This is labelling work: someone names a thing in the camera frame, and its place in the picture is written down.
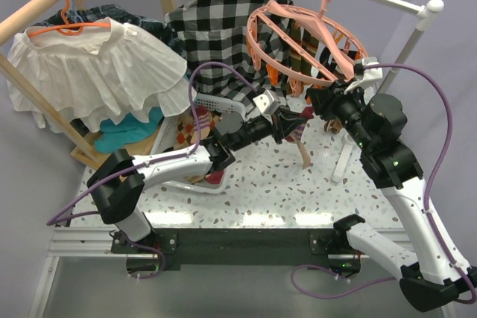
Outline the pink round clip hanger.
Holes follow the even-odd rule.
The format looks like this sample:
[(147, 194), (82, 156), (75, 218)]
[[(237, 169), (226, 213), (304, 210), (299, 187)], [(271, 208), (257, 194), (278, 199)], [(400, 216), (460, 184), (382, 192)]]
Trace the pink round clip hanger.
[[(305, 85), (326, 88), (337, 80), (354, 78), (356, 60), (368, 56), (362, 43), (350, 31), (325, 16), (331, 0), (321, 0), (320, 10), (279, 4), (270, 0), (253, 11), (247, 20), (247, 48), (255, 70), (265, 67), (272, 85), (288, 77), (288, 94), (298, 98)], [(260, 28), (267, 28), (290, 48), (291, 64), (284, 65), (262, 49)]]

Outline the white ruffled blouse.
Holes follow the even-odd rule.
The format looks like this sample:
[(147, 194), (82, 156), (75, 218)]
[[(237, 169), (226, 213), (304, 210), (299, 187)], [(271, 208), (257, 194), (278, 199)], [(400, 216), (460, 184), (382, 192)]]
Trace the white ruffled blouse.
[(128, 114), (147, 123), (155, 107), (165, 117), (189, 108), (187, 62), (147, 31), (111, 18), (71, 36), (30, 27), (15, 35), (7, 58), (67, 121), (79, 119), (91, 132)]

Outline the black white checked shirt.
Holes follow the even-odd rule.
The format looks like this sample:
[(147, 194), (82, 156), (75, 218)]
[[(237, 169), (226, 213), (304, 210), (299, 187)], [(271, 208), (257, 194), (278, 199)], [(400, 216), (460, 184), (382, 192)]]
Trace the black white checked shirt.
[[(193, 0), (167, 13), (165, 21), (176, 31), (185, 48), (190, 71), (202, 63), (221, 62), (233, 67), (253, 84), (276, 92), (286, 104), (287, 76), (281, 74), (278, 84), (271, 85), (265, 67), (256, 71), (247, 48), (246, 25), (249, 15), (270, 0)], [(292, 0), (274, 0), (293, 5)], [(269, 55), (290, 65), (290, 48), (267, 28), (260, 28), (259, 43)], [(253, 91), (229, 70), (212, 67), (200, 70), (195, 77), (196, 91), (240, 101), (249, 110)]]

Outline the argyle orange brown sock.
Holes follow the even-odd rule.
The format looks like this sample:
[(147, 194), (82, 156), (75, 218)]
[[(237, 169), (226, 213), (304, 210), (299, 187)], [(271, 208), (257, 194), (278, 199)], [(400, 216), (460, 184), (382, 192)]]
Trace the argyle orange brown sock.
[(177, 121), (173, 149), (181, 150), (196, 144), (200, 141), (199, 135), (195, 119), (189, 115), (181, 115)]

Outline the white rack foot bracket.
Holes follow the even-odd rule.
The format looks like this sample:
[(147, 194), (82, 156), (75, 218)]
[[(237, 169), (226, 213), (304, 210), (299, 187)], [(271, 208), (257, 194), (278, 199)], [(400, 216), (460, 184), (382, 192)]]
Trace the white rack foot bracket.
[(332, 174), (332, 181), (336, 183), (340, 182), (343, 178), (350, 157), (354, 149), (356, 148), (356, 143), (354, 142), (350, 134), (346, 134), (343, 136), (342, 143), (342, 151), (335, 166), (335, 170)]

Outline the olive striped hanging sock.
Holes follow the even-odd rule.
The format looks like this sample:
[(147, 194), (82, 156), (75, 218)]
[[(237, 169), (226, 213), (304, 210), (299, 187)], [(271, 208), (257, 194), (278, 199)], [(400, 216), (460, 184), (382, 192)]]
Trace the olive striped hanging sock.
[[(305, 28), (302, 28), (296, 21), (291, 22), (290, 37), (312, 57), (316, 56), (319, 40), (314, 38)], [(290, 49), (290, 52), (291, 69), (295, 72), (301, 72), (302, 74), (310, 76), (312, 72), (312, 65), (293, 48)]]

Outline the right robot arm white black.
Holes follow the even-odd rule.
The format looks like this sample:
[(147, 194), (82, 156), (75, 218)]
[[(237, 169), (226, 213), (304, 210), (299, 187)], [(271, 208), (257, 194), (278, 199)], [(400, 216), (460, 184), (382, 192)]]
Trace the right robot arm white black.
[(357, 144), (364, 172), (394, 208), (413, 247), (401, 247), (352, 214), (334, 222), (334, 248), (370, 256), (398, 281), (404, 297), (420, 312), (457, 302), (462, 293), (475, 298), (476, 267), (450, 238), (430, 199), (430, 181), (399, 138), (407, 123), (401, 102), (386, 94), (366, 102), (363, 89), (346, 92), (342, 83), (309, 88), (306, 94), (316, 115), (339, 120)]

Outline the metal clothes rail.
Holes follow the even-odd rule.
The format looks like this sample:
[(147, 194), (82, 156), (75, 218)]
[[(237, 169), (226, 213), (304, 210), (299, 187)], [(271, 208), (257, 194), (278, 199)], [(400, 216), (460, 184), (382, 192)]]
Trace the metal clothes rail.
[(416, 47), (420, 38), (444, 9), (443, 0), (429, 0), (424, 5), (412, 4), (404, 0), (370, 0), (397, 10), (415, 15), (418, 18), (415, 29), (396, 58), (398, 64), (404, 64)]

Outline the dark patterned garment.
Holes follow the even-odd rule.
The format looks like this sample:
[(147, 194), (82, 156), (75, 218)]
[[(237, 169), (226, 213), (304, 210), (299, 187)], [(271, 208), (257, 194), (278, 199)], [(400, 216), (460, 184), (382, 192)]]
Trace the dark patterned garment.
[(47, 33), (36, 39), (25, 38), (24, 43), (31, 49), (45, 54), (66, 55), (68, 57), (96, 57), (101, 49), (109, 49), (122, 41), (124, 27), (133, 26), (147, 31), (174, 52), (182, 56), (183, 46), (172, 26), (145, 16), (128, 13), (116, 4), (106, 4), (85, 10), (68, 10), (66, 19), (61, 17), (61, 12), (39, 23), (35, 27), (47, 28), (56, 25), (79, 22), (113, 22), (113, 29), (88, 30), (86, 35), (75, 36), (72, 40), (61, 34)]

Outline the white laundry basket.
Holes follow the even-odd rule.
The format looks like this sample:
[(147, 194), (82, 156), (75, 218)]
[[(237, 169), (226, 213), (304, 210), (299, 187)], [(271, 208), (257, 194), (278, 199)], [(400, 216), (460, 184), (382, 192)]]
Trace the white laundry basket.
[[(205, 106), (211, 112), (218, 112), (221, 115), (226, 112), (237, 112), (242, 118), (245, 118), (246, 116), (245, 106), (238, 101), (233, 101), (228, 98), (197, 94), (195, 105), (196, 107)], [(162, 153), (174, 146), (176, 143), (179, 121), (178, 116), (163, 119), (150, 154)], [(220, 182), (217, 184), (209, 183), (205, 179), (196, 183), (190, 183), (186, 178), (179, 178), (164, 182), (163, 185), (197, 193), (220, 194), (227, 186), (226, 172), (227, 170), (224, 170), (224, 174), (222, 175)]]

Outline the teal cloth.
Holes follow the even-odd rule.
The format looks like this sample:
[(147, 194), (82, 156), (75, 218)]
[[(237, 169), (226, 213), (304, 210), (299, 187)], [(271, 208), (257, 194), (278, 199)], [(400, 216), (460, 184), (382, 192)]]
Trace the teal cloth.
[(148, 121), (141, 122), (131, 113), (121, 122), (114, 124), (110, 119), (100, 124), (101, 136), (94, 141), (94, 148), (99, 153), (112, 153), (127, 144), (140, 142), (151, 136), (159, 126), (164, 115), (159, 107), (153, 107), (148, 113)]

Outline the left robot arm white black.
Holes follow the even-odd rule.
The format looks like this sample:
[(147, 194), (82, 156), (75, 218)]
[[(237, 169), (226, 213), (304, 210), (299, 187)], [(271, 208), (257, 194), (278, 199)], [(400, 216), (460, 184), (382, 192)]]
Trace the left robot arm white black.
[(180, 177), (220, 172), (234, 163), (234, 152), (269, 136), (276, 143), (289, 140), (312, 118), (311, 108), (293, 112), (283, 106), (270, 118), (260, 115), (248, 121), (227, 112), (206, 138), (182, 150), (153, 156), (115, 151), (90, 177), (87, 188), (103, 223), (123, 231), (137, 252), (147, 252), (154, 245), (154, 234), (137, 207), (143, 191)]

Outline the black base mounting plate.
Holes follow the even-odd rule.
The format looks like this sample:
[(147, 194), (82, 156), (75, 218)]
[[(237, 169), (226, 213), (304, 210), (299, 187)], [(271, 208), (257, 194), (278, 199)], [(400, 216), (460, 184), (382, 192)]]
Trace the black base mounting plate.
[(183, 265), (299, 266), (312, 264), (334, 273), (361, 270), (361, 254), (340, 245), (333, 229), (156, 228), (140, 242), (166, 257), (168, 270)]

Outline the orange clothes hanger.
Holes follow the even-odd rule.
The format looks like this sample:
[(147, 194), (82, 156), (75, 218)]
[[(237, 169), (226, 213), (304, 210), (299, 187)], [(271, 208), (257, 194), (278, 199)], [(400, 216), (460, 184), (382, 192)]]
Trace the orange clothes hanger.
[(97, 27), (97, 28), (111, 28), (110, 23), (106, 22), (76, 22), (71, 23), (66, 13), (70, 8), (71, 2), (70, 0), (64, 0), (65, 6), (60, 11), (61, 19), (63, 20), (63, 24), (55, 25), (51, 27), (41, 28), (35, 31), (27, 31), (27, 35), (29, 38), (39, 36), (41, 34), (45, 34), (50, 31), (57, 31), (64, 36), (76, 36), (80, 35), (83, 32), (83, 29), (86, 27)]

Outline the brown white striped sock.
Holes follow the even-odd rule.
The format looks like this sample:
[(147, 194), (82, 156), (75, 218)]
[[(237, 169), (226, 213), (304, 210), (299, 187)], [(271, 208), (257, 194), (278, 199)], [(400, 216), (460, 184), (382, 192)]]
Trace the brown white striped sock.
[[(357, 59), (358, 48), (351, 39), (347, 39), (343, 45), (339, 45), (338, 47), (345, 57), (349, 57), (351, 60)], [(323, 45), (320, 50), (318, 61), (329, 73), (338, 79), (350, 80), (353, 78), (353, 73), (347, 74), (341, 65), (338, 64), (336, 57), (332, 55), (329, 48), (325, 45)]]

